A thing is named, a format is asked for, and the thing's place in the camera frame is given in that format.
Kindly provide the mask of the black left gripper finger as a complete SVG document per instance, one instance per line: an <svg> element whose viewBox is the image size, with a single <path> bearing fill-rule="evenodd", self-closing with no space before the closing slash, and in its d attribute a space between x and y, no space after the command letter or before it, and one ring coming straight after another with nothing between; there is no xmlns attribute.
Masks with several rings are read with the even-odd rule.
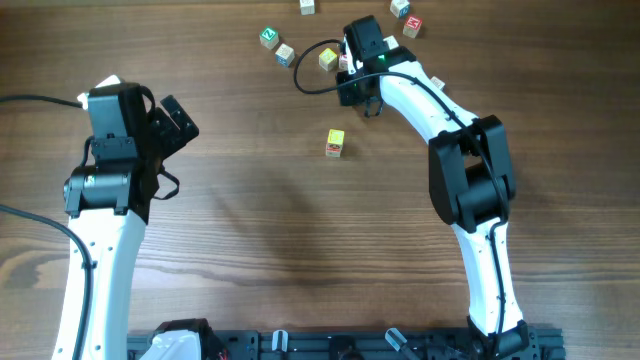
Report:
<svg viewBox="0 0 640 360"><path fill-rule="evenodd" d="M165 97L161 104L174 123L170 136L173 143L189 143L199 135L199 128L173 95Z"/></svg>
<svg viewBox="0 0 640 360"><path fill-rule="evenodd" d="M169 115L158 108L157 124L163 153L176 153L193 139L193 121L182 108Z"/></svg>

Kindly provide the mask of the yellow soccer ball block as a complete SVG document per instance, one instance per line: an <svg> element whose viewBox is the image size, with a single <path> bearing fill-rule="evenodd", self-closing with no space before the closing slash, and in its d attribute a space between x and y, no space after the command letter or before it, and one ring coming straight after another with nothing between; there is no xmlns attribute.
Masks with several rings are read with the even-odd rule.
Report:
<svg viewBox="0 0 640 360"><path fill-rule="evenodd" d="M330 129L327 137L327 144L328 143L341 144L343 147L344 136L345 136L345 133L343 130Z"/></svg>

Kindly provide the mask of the red A letter block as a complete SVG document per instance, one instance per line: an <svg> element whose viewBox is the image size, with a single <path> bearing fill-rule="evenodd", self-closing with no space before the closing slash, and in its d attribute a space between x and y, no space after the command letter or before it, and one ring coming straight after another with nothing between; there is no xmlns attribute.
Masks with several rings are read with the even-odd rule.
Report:
<svg viewBox="0 0 640 360"><path fill-rule="evenodd" d="M325 154L327 157L339 158L342 154L342 149L343 147L341 144L328 143L326 145Z"/></svg>

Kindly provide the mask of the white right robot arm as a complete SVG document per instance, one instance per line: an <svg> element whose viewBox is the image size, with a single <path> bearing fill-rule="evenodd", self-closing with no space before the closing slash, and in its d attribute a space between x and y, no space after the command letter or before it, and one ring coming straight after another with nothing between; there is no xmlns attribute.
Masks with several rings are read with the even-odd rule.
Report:
<svg viewBox="0 0 640 360"><path fill-rule="evenodd" d="M502 359L525 349L507 252L516 184L502 122L454 103L412 52L384 41L374 16L345 26L341 51L348 61L336 77L341 104L392 107L428 145L429 195L462 252L476 355Z"/></svg>

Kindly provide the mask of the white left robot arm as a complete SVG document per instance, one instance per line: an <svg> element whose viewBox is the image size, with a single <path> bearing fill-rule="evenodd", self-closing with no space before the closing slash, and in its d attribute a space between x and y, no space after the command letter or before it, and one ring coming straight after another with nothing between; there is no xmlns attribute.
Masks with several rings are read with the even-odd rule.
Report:
<svg viewBox="0 0 640 360"><path fill-rule="evenodd" d="M199 129L173 96L111 75L79 95L93 137L91 165L64 184L70 259L56 359L124 359L133 270L164 160Z"/></svg>

